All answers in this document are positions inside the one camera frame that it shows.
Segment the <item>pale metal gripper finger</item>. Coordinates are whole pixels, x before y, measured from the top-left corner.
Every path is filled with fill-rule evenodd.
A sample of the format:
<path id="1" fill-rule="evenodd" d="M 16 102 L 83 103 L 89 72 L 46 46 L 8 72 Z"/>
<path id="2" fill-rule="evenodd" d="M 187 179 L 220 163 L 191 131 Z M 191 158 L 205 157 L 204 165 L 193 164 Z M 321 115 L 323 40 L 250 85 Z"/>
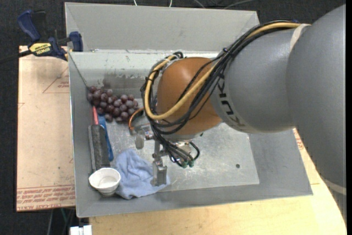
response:
<path id="1" fill-rule="evenodd" d="M 136 131 L 135 146 L 138 150 L 141 150 L 145 145 L 145 141 L 152 139 L 152 129 L 150 125 L 140 125 L 136 127 L 135 131 Z"/>
<path id="2" fill-rule="evenodd" d="M 152 163 L 153 178 L 151 184 L 155 187 L 167 184 L 167 166 L 163 165 L 162 160 Z"/>

